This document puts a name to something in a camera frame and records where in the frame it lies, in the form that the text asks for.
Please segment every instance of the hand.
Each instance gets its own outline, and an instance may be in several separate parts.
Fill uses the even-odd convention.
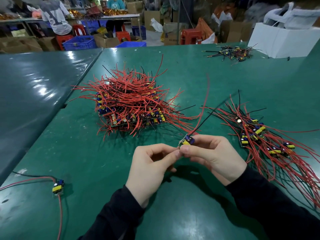
[[[166,170],[176,172],[173,164],[182,156],[181,151],[165,144],[138,146],[133,154],[126,187],[137,202],[145,208],[155,193]]]
[[[223,184],[235,181],[247,164],[223,136],[195,135],[193,145],[182,145],[181,152],[190,161],[205,165]]]

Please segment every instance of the blue plastic crate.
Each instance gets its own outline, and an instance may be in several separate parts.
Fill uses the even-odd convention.
[[[134,36],[140,36],[139,26],[132,26],[132,34]],[[141,25],[141,36],[143,40],[147,39],[146,27]]]
[[[71,40],[62,43],[62,45],[66,51],[98,48],[94,37],[91,35],[75,36]]]
[[[118,44],[115,48],[126,48],[126,47],[143,47],[147,46],[146,42],[138,42],[138,41],[125,41],[121,44]]]

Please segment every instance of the right hand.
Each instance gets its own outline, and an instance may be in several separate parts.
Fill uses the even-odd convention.
[[[181,152],[190,161],[205,165],[223,184],[235,181],[247,164],[223,136],[195,135],[193,145],[182,145]]]

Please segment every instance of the white box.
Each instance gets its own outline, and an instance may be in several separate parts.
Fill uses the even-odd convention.
[[[257,23],[248,46],[272,58],[307,56],[320,38],[320,28],[285,29]]]

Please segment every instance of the left hand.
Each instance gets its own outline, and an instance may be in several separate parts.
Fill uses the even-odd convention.
[[[138,146],[133,154],[126,187],[142,208],[148,205],[149,198],[155,193],[166,170],[176,172],[173,164],[182,157],[176,147],[166,144]]]

